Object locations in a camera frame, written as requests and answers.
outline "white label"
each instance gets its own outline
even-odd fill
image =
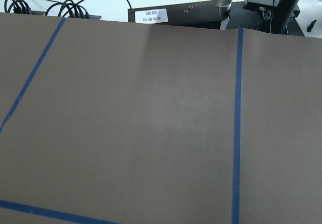
[[[135,22],[142,24],[156,24],[168,22],[167,9],[136,11]]]

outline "black stand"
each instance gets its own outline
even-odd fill
[[[299,0],[280,0],[274,10],[272,19],[272,33],[281,34],[288,24]]]
[[[237,29],[238,27],[254,29],[261,32],[270,32],[270,21],[264,21],[260,11],[251,11],[244,9],[244,2],[234,2],[230,9],[230,21],[227,29]],[[304,36],[296,19],[293,19],[287,25],[289,35]]]

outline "cable connector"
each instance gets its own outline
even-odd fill
[[[314,27],[314,24],[316,23],[316,19],[310,24],[310,26],[308,26],[308,28],[306,29],[307,32],[311,32],[312,28]]]
[[[18,9],[18,8],[14,8],[14,13],[15,13],[15,14],[21,14],[21,10],[20,10],[20,9]]]
[[[87,18],[87,19],[91,19],[91,15],[90,15],[88,12],[86,12],[86,13],[85,13],[85,18]]]
[[[271,12],[271,10],[270,10],[270,9],[266,9],[265,7],[259,7],[259,10],[262,12],[263,19],[264,19],[265,21],[270,20],[270,18],[271,18],[271,14],[272,14],[272,12]]]

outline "blue painter's tape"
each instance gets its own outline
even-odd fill
[[[94,219],[90,217],[85,217],[81,215],[74,215],[65,212],[48,210],[43,208],[38,208],[29,205],[18,204],[10,201],[0,200],[0,208],[10,209],[21,211],[34,215],[41,215],[44,217],[55,218],[59,220],[70,221],[74,223],[82,223],[82,224],[117,224],[116,222],[109,222],[105,220]]]
[[[235,116],[233,140],[233,177],[232,177],[232,210],[231,224],[239,224],[239,190],[240,190],[240,105],[242,99],[242,62],[243,62],[244,29],[238,30],[236,83],[235,83]]]
[[[44,60],[47,52],[49,51],[52,43],[54,42],[58,32],[60,31],[62,25],[64,24],[66,18],[61,18],[59,24],[57,25],[57,28],[55,29],[55,31],[53,32],[53,34],[51,35],[46,47],[44,48],[44,50],[42,51],[37,63],[35,64],[34,68],[32,69],[30,75],[28,76],[24,86],[22,87],[22,89],[20,90],[15,102],[13,103],[13,105],[11,106],[6,118],[4,119],[4,121],[2,122],[1,126],[0,126],[0,134],[6,124],[6,122],[9,121],[9,119],[12,117],[13,113],[15,112],[16,108],[18,107],[20,100],[22,99],[22,97],[24,96],[30,82],[32,81],[32,79],[34,78],[39,66],[41,65],[42,61]]]

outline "black box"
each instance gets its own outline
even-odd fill
[[[274,6],[277,7],[280,0],[275,0]],[[244,0],[244,8],[252,11],[258,11],[259,7],[265,7],[267,9],[272,9],[273,0]],[[296,5],[294,9],[294,15],[297,17],[300,13],[300,8]]]
[[[168,22],[157,24],[220,29],[221,19],[214,1],[128,9],[128,21],[136,22],[135,12],[137,11],[153,9],[167,10]]]

